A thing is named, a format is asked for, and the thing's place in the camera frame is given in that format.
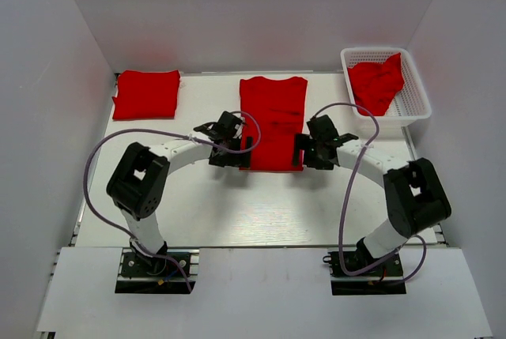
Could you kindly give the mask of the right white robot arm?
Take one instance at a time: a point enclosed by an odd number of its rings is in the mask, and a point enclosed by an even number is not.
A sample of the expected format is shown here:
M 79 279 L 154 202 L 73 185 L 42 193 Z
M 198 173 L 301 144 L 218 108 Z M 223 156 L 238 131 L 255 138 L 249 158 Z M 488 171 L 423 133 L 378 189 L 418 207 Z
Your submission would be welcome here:
M 450 202 L 431 161 L 399 160 L 360 141 L 340 135 L 328 115 L 308 121 L 308 134 L 294 138 L 293 165 L 317 170 L 348 168 L 381 186 L 387 219 L 357 243 L 358 268 L 376 274 L 385 256 L 426 228 L 451 215 Z

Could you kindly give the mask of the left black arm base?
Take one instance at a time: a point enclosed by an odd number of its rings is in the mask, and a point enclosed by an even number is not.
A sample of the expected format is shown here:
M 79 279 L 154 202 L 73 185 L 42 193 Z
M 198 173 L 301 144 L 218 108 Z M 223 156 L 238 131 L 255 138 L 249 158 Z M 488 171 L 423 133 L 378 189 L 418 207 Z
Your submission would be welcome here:
M 199 251 L 175 250 L 168 253 L 187 275 L 193 288 L 198 276 Z M 172 262 L 155 259 L 149 264 L 139 254 L 124 248 L 115 282 L 115 294 L 189 295 L 181 272 Z

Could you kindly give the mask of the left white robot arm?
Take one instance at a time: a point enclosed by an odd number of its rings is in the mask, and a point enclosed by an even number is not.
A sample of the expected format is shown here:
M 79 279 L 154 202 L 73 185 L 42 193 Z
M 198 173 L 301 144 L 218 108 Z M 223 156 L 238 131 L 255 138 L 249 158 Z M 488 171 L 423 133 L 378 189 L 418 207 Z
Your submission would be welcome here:
M 134 142 L 126 148 L 116 166 L 106 192 L 124 216 L 130 245 L 141 254 L 140 266 L 151 275 L 162 273 L 167 265 L 167 245 L 161 236 L 156 210 L 168 176 L 201 160 L 218 167 L 248 168 L 251 151 L 262 135 L 254 122 L 256 135 L 247 136 L 249 127 L 239 112 L 225 111 L 216 122 L 196 126 L 187 135 L 173 134 L 161 145 L 144 146 Z

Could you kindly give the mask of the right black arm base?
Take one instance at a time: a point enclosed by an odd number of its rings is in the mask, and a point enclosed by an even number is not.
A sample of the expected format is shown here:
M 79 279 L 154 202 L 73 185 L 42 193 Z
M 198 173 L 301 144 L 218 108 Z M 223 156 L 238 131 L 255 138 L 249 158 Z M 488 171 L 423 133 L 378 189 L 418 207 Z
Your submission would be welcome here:
M 328 252 L 322 260 L 330 270 L 330 286 L 333 296 L 394 296 L 406 294 L 404 269 L 398 254 L 376 268 L 353 277 L 342 271 L 337 251 Z

